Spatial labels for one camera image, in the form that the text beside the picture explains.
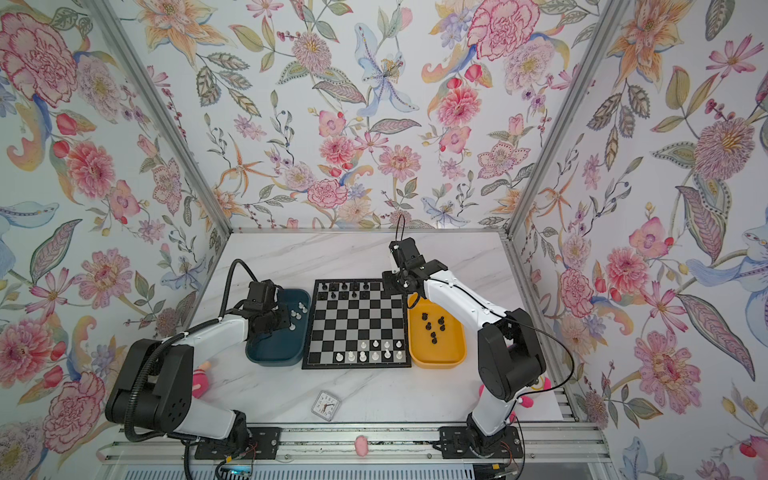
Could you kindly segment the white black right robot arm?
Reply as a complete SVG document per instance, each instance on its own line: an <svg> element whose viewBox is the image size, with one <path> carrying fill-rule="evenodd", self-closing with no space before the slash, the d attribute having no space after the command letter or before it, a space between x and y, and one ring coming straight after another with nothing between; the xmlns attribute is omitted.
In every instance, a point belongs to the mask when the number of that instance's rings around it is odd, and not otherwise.
<svg viewBox="0 0 768 480"><path fill-rule="evenodd" d="M382 273L387 293L415 295L441 307L477 334L477 367L483 391L465 427L441 427L437 446L445 459L524 459L522 432L511 415L546 373L540 338L557 338L534 326L522 308L505 310L460 281L438 260L427 261L411 237L389 243L393 268Z"/></svg>

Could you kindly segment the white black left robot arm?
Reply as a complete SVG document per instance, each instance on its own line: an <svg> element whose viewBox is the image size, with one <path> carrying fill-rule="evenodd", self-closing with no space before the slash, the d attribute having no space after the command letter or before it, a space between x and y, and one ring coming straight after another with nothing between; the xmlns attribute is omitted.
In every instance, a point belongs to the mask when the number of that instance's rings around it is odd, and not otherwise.
<svg viewBox="0 0 768 480"><path fill-rule="evenodd" d="M232 346L287 328L290 316L279 304L282 289L234 260L217 316L163 340L132 344L109 395L106 419L121 425L130 442L168 437L207 444L227 456L245 452L253 444L246 415L196 398L194 372Z"/></svg>

